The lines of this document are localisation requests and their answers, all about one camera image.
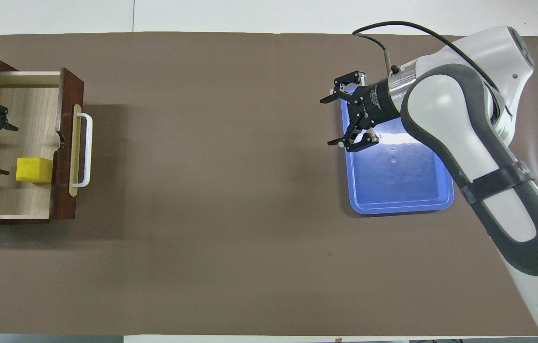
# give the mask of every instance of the drawer handle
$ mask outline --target drawer handle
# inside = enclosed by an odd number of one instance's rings
[[[91,144],[93,142],[93,118],[87,113],[76,113],[76,117],[86,120],[86,139],[84,141],[84,175],[82,182],[75,183],[72,187],[86,187],[91,180]]]

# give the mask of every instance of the open drawer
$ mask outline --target open drawer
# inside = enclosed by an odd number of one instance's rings
[[[66,68],[17,71],[0,61],[0,105],[18,131],[0,131],[0,224],[74,219],[79,172],[79,135],[84,82]],[[90,163],[90,134],[87,146]],[[51,182],[16,181],[17,158],[52,161]]]

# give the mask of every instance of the black cable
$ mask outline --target black cable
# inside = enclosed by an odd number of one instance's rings
[[[385,45],[383,45],[380,41],[378,41],[377,39],[374,39],[373,37],[369,36],[369,35],[365,35],[364,33],[356,33],[354,36],[356,37],[362,37],[362,38],[365,38],[365,39],[369,39],[375,43],[377,43],[378,46],[380,46],[383,51],[386,51],[387,49],[385,48]]]
[[[484,70],[482,70],[482,68],[480,68],[474,61],[472,61],[472,59],[470,57],[468,57],[462,50],[460,50],[453,43],[448,41],[445,37],[439,35],[438,33],[434,32],[434,31],[432,31],[432,30],[430,30],[428,28],[425,28],[424,26],[414,24],[413,22],[408,22],[408,21],[383,21],[383,22],[378,22],[376,24],[371,24],[371,25],[368,25],[368,26],[364,26],[363,28],[359,28],[359,29],[355,30],[354,32],[352,32],[351,34],[352,35],[358,35],[362,31],[375,29],[375,28],[380,28],[382,26],[393,26],[393,25],[408,26],[409,28],[417,29],[417,30],[423,31],[425,33],[428,33],[429,35],[432,35],[435,39],[438,39],[439,41],[442,41],[446,46],[449,46],[454,52],[456,52],[459,56],[461,56],[461,58],[463,58],[465,61],[467,61],[467,63],[469,63],[469,65],[471,65],[471,67],[473,67],[474,70],[476,70],[476,72],[478,72],[478,74],[480,74],[489,83],[489,85],[491,85],[491,87],[495,88],[496,91],[499,91],[497,89],[497,85],[495,84],[495,82],[493,82],[493,80],[491,80],[489,75],[487,75],[487,73]]]
[[[377,45],[380,46],[380,48],[383,49],[383,51],[384,51],[384,59],[385,59],[385,70],[387,70],[387,73],[389,75],[389,72],[391,71],[391,61],[389,60],[389,52],[387,51],[387,48],[385,48],[385,45],[383,45],[377,39],[374,39],[373,37],[371,37],[369,35],[364,35],[363,33],[356,33],[354,36],[362,37],[362,38],[368,39],[370,41],[373,41],[373,42],[377,43]]]
[[[455,343],[463,343],[463,339],[460,338],[460,340],[456,340],[456,339],[449,339],[450,341],[454,341]],[[423,341],[417,341],[417,343],[422,343],[422,342],[429,342],[429,341],[432,341],[433,343],[436,343],[436,341],[434,339],[424,339]]]

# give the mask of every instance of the drawer front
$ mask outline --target drawer front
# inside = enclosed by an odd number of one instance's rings
[[[76,215],[76,197],[70,191],[70,163],[72,152],[72,128],[74,105],[82,106],[84,82],[66,68],[61,69],[59,89],[59,118],[57,132],[61,147],[55,152],[53,161],[53,189],[51,192],[51,219],[74,219]]]

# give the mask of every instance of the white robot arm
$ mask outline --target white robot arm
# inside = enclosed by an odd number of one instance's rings
[[[352,93],[345,86],[363,83],[365,75],[354,71],[337,78],[322,102],[347,100],[351,124],[328,144],[350,152],[373,146],[378,143],[373,127],[401,117],[406,131],[445,163],[538,326],[538,188],[525,163],[507,148],[534,63],[512,28],[485,30],[454,44],[477,65],[445,47],[392,67],[384,80]]]

